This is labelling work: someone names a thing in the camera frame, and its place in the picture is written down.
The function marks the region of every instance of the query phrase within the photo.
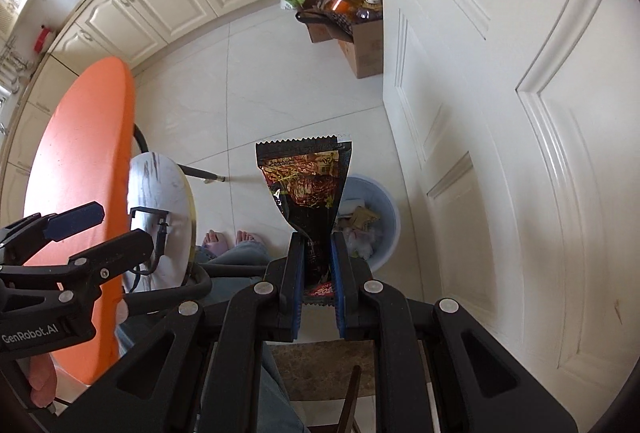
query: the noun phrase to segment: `blue jeans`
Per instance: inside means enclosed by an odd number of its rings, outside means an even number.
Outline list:
[[[271,257],[263,244],[243,241],[218,257],[204,247],[196,247],[195,260],[219,265],[267,265]],[[199,301],[202,305],[228,301],[240,289],[260,281],[260,278],[213,278],[211,281],[211,292]],[[157,321],[153,315],[133,316],[118,326],[116,337],[121,355],[142,339]],[[309,433],[291,407],[273,355],[266,345],[262,347],[258,433]]]

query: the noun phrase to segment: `foot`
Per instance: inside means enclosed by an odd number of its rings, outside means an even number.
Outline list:
[[[252,235],[251,233],[246,233],[244,231],[238,231],[236,234],[236,245],[241,241],[257,241],[264,245],[264,242],[256,235]]]
[[[226,253],[229,250],[229,245],[226,243],[225,235],[217,233],[209,229],[209,232],[205,235],[202,246],[216,257]]]

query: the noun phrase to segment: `silver screw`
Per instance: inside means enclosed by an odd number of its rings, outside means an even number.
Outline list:
[[[365,291],[371,294],[377,294],[378,292],[382,292],[383,288],[385,288],[385,286],[382,285],[382,283],[380,283],[380,281],[378,281],[377,279],[370,279],[364,284]]]
[[[193,316],[198,311],[198,304],[195,301],[183,301],[178,307],[181,316]]]
[[[455,314],[458,309],[460,308],[460,305],[458,305],[458,302],[453,300],[453,299],[443,299],[440,302],[440,310],[442,310],[443,312],[446,312],[447,314]]]
[[[60,293],[60,295],[58,296],[58,301],[60,301],[61,303],[68,303],[73,298],[74,298],[74,293],[71,292],[70,290],[65,290],[64,292]]]
[[[260,283],[255,284],[254,292],[256,294],[266,296],[267,294],[271,294],[273,292],[273,285],[268,281],[260,281]]]

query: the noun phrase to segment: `human hand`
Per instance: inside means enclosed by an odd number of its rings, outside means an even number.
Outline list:
[[[31,385],[31,402],[39,408],[47,407],[53,402],[58,386],[58,375],[49,353],[31,357],[29,376]]]

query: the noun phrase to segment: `trash can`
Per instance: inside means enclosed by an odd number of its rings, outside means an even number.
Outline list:
[[[362,175],[349,175],[342,192],[342,200],[361,198],[368,209],[380,215],[382,238],[367,260],[371,272],[382,267],[391,257],[400,239],[400,211],[398,204],[380,183]]]

